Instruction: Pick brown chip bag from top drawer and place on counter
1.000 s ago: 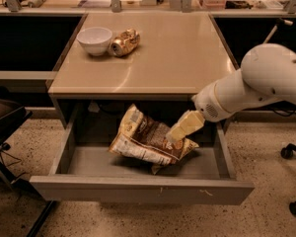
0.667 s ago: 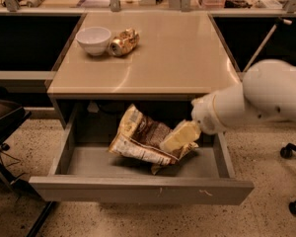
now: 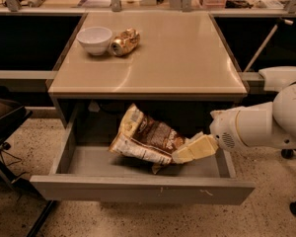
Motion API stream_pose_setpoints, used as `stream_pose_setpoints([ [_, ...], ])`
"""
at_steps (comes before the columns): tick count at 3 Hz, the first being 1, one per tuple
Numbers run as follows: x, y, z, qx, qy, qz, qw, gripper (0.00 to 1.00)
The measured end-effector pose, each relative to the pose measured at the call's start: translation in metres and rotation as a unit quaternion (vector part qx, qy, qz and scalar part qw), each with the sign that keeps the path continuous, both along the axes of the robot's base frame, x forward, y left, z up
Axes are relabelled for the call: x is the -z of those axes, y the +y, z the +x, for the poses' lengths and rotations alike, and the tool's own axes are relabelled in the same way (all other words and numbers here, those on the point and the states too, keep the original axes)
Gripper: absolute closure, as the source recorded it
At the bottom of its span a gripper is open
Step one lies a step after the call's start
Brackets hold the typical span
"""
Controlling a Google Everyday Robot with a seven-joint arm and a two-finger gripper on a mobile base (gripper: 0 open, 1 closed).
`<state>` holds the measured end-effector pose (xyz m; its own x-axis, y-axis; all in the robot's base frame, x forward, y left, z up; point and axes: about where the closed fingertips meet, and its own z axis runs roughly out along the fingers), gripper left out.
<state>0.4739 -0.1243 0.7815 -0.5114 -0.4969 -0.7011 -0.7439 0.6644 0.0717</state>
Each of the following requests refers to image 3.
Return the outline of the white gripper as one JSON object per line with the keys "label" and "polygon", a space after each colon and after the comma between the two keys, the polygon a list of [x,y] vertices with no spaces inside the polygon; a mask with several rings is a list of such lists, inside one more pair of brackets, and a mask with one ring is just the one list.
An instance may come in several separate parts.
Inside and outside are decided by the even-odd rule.
{"label": "white gripper", "polygon": [[209,129],[213,136],[201,131],[192,138],[187,138],[185,144],[172,154],[173,161],[176,164],[184,164],[214,155],[218,150],[218,145],[229,152],[244,149],[245,144],[237,129],[237,117],[240,110],[240,108],[233,108],[212,111],[210,115],[213,121]]}

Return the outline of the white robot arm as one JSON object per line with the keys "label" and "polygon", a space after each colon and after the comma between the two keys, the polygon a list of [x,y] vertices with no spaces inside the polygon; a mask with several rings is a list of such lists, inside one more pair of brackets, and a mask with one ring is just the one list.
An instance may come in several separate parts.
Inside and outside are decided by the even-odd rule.
{"label": "white robot arm", "polygon": [[176,150],[175,163],[208,157],[219,149],[296,149],[296,83],[281,89],[271,102],[213,111],[211,116],[210,133],[200,132]]}

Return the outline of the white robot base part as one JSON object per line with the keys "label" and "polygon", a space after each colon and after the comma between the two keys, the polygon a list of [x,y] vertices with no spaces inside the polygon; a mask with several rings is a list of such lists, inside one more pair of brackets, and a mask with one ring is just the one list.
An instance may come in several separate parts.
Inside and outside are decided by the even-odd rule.
{"label": "white robot base part", "polygon": [[296,66],[276,66],[259,70],[264,81],[265,91],[280,92],[282,89],[296,83]]}

